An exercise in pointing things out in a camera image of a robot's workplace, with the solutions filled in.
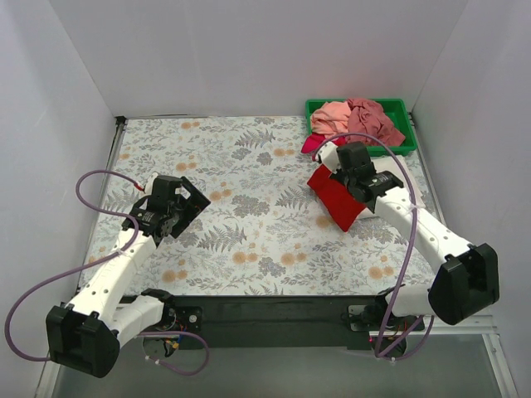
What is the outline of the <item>red t shirt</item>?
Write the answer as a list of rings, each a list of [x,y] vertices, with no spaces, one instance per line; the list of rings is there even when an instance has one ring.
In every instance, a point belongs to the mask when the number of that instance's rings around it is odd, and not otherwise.
[[[343,232],[348,232],[366,206],[356,201],[347,188],[332,179],[331,175],[330,170],[321,165],[307,181],[307,185],[323,203],[335,224]]]

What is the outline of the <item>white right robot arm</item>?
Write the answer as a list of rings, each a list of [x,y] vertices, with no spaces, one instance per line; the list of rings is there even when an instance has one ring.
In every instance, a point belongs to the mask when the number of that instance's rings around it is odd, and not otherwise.
[[[435,316],[449,325],[499,301],[498,255],[488,244],[474,245],[450,231],[417,204],[405,169],[378,171],[359,142],[326,143],[318,159],[348,194],[408,239],[435,275],[427,284],[400,285],[382,295],[377,323],[394,329],[406,316]]]

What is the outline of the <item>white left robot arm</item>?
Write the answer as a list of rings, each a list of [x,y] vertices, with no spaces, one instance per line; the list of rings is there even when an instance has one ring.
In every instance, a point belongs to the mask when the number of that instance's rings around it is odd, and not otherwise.
[[[199,316],[178,308],[161,289],[146,289],[120,306],[132,278],[168,236],[179,237],[210,201],[185,177],[154,173],[143,187],[116,237],[110,258],[68,303],[46,316],[52,362],[86,374],[106,376],[120,349],[147,335],[176,347],[183,337],[197,337]]]

